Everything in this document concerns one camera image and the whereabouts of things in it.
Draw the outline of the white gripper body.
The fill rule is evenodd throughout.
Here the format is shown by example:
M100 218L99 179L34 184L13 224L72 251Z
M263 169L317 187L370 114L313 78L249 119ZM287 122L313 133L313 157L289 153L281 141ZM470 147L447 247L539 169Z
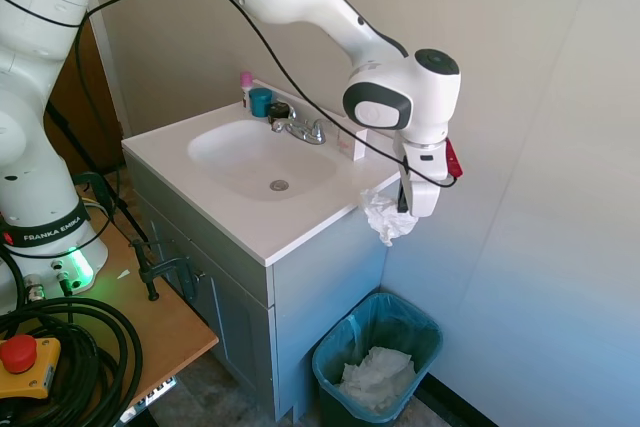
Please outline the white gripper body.
M409 212L412 217L424 218L433 214L438 202L440 188L414 174L401 174L408 201Z

